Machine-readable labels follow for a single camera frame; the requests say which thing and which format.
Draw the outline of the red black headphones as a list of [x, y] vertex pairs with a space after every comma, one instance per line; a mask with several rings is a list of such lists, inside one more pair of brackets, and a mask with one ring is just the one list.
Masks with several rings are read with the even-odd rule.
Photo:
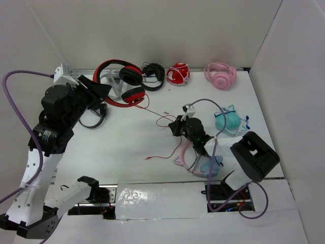
[[[102, 74], [102, 71], [112, 64], [121, 65], [122, 68], [118, 72], [107, 71]], [[119, 59], [107, 60], [96, 68], [92, 79], [95, 83], [100, 83], [104, 77], [107, 80], [106, 84], [115, 94], [106, 96], [107, 104], [128, 108], [136, 106], [144, 100], [145, 89], [142, 87], [142, 71], [136, 65]]]

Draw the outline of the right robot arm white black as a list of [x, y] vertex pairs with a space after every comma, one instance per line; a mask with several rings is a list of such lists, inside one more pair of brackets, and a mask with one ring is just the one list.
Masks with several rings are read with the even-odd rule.
[[[211, 179], [218, 175], [225, 166], [225, 157], [236, 160], [235, 168], [223, 179], [222, 195], [226, 199], [234, 199], [239, 188], [251, 182], [261, 182], [279, 163], [279, 155], [258, 134], [249, 131], [242, 136], [218, 139], [208, 135], [202, 122], [195, 117], [177, 116], [168, 124], [173, 136], [187, 139], [185, 148], [175, 160], [175, 164], [183, 166], [198, 177]], [[192, 146], [197, 156], [206, 158], [199, 171], [187, 166], [185, 151]]]

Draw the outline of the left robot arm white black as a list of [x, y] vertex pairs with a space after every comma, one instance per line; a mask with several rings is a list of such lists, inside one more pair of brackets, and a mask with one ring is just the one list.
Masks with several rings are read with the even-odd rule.
[[45, 91], [39, 123], [28, 129], [31, 138], [25, 173], [11, 207], [1, 215], [2, 229], [16, 231], [26, 239], [48, 239], [74, 205], [100, 198], [99, 181], [82, 176], [59, 196], [45, 199], [54, 171], [74, 135], [73, 127], [87, 109], [104, 101], [110, 89], [81, 75], [77, 85], [56, 84]]

